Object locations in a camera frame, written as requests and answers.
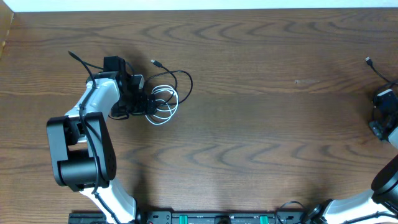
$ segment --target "brown wooden surface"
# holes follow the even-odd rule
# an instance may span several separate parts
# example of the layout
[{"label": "brown wooden surface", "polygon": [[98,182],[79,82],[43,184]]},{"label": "brown wooden surface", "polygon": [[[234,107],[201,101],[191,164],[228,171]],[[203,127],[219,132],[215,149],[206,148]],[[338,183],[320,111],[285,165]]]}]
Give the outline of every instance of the brown wooden surface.
[{"label": "brown wooden surface", "polygon": [[161,72],[152,58],[193,76],[166,125],[107,122],[117,176],[143,208],[273,210],[364,191],[397,154],[368,128],[383,81],[364,58],[396,78],[397,30],[398,9],[16,14],[0,60],[0,222],[97,210],[50,164],[45,124],[88,76],[67,50],[98,65],[119,55],[147,77]]}]

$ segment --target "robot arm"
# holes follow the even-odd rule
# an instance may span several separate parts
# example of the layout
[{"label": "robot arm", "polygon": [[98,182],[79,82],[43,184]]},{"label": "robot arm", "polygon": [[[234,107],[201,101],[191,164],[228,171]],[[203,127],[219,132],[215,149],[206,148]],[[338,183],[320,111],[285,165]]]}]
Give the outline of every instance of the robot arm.
[{"label": "robot arm", "polygon": [[304,221],[321,223],[397,223],[398,156],[374,178],[372,189],[343,200],[327,200],[311,209]]},{"label": "robot arm", "polygon": [[[54,177],[58,185],[67,185],[94,201],[108,223],[136,222],[140,217],[136,201],[115,178],[116,156],[105,121],[111,111],[116,116],[127,111],[155,113],[154,96],[141,91],[142,75],[129,76],[119,57],[104,58],[103,73],[89,73],[78,103],[47,123]],[[87,149],[69,150],[75,144],[86,144]]]}]

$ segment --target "white wall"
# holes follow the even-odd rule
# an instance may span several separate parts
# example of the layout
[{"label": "white wall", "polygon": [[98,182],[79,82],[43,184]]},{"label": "white wall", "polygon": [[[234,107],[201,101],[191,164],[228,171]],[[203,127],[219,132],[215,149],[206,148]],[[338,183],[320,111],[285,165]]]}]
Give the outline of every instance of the white wall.
[{"label": "white wall", "polygon": [[398,7],[398,0],[4,0],[14,12]]}]

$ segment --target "cable connector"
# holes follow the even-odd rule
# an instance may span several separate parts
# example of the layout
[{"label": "cable connector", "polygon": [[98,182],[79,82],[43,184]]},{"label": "cable connector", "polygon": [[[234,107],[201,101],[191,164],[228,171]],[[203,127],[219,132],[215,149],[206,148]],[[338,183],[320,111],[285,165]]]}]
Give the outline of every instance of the cable connector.
[{"label": "cable connector", "polygon": [[152,62],[154,65],[156,65],[157,67],[159,67],[159,68],[163,68],[163,65],[162,65],[162,63],[160,63],[160,62],[158,62],[158,61],[156,61],[156,60],[151,60],[150,62]]},{"label": "cable connector", "polygon": [[370,57],[365,58],[365,61],[366,61],[367,65],[373,66],[373,62],[372,62],[372,59]]}]

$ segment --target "black motor joint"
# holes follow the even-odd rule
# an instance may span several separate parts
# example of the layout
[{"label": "black motor joint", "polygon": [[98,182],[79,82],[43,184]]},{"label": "black motor joint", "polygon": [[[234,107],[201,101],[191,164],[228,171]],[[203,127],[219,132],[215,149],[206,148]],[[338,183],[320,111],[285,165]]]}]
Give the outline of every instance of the black motor joint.
[{"label": "black motor joint", "polygon": [[380,140],[388,140],[391,132],[398,126],[398,97],[394,91],[388,89],[374,97],[373,105],[369,126]]},{"label": "black motor joint", "polygon": [[130,75],[126,71],[126,61],[118,56],[104,58],[103,73],[116,73],[121,97],[112,107],[112,117],[128,118],[131,115],[155,114],[156,104],[155,95],[147,95],[143,92],[140,83],[143,81],[142,75]]}]

